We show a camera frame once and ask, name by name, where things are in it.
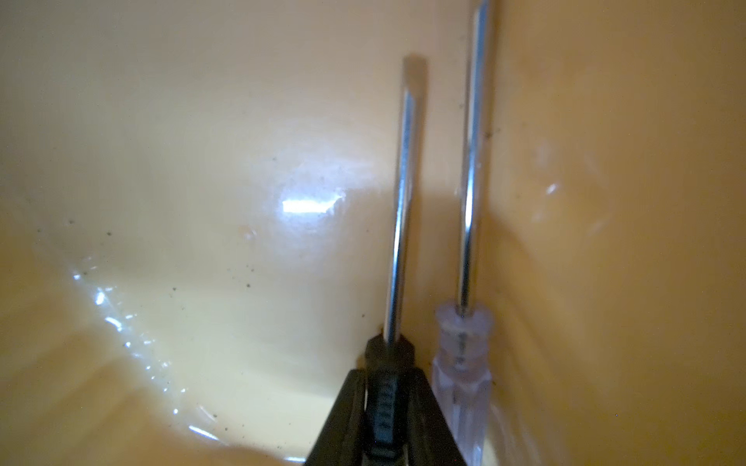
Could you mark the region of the black ribbed handle screwdriver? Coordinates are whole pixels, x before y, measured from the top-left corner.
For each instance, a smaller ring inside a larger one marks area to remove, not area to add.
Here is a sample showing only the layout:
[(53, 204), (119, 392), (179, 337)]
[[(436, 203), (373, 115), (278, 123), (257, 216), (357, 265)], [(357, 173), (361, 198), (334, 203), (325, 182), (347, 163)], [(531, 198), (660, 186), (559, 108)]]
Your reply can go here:
[(365, 465), (403, 465), (406, 458), (406, 373), (414, 367), (415, 350), (401, 335), (401, 316), (426, 96), (427, 60), (419, 54), (408, 54), (403, 58), (400, 91), (392, 260), (384, 327), (381, 336), (368, 341), (364, 354)]

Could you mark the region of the clear handle screwdriver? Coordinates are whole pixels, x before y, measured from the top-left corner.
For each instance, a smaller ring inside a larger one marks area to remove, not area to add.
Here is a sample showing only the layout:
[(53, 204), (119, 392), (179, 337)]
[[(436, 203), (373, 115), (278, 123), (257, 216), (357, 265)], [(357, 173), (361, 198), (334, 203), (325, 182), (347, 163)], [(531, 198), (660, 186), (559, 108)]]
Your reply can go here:
[(460, 242), (455, 300), (436, 312), (439, 348), (432, 389), (467, 465), (483, 461), (493, 377), (489, 367), (491, 314), (474, 303), (480, 215), (480, 174), (486, 137), (485, 98), (493, 3), (470, 5), (460, 184)]

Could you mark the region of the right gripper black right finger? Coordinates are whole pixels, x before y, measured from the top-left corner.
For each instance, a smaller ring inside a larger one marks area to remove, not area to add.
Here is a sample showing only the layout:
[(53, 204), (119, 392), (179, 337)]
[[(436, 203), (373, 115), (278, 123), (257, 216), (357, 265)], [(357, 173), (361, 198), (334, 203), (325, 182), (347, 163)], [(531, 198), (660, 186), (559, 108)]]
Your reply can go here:
[(408, 464), (466, 466), (425, 372), (420, 368), (414, 368), (408, 372), (407, 380)]

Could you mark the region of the yellow storage box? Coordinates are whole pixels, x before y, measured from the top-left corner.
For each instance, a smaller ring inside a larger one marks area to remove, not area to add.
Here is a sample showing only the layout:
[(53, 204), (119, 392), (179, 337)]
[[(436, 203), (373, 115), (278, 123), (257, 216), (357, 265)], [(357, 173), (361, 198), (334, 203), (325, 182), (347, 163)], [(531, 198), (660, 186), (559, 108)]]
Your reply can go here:
[[(469, 1), (5, 1), (1, 461), (295, 465), (458, 281)], [(497, 1), (488, 465), (745, 461), (745, 5)]]

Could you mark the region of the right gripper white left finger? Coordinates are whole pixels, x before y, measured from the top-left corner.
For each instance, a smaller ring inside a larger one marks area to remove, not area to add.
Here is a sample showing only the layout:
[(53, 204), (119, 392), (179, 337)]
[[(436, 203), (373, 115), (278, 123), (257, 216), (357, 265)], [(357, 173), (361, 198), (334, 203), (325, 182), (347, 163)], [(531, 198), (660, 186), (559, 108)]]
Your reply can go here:
[(365, 371), (351, 370), (305, 466), (359, 466), (363, 463), (365, 401)]

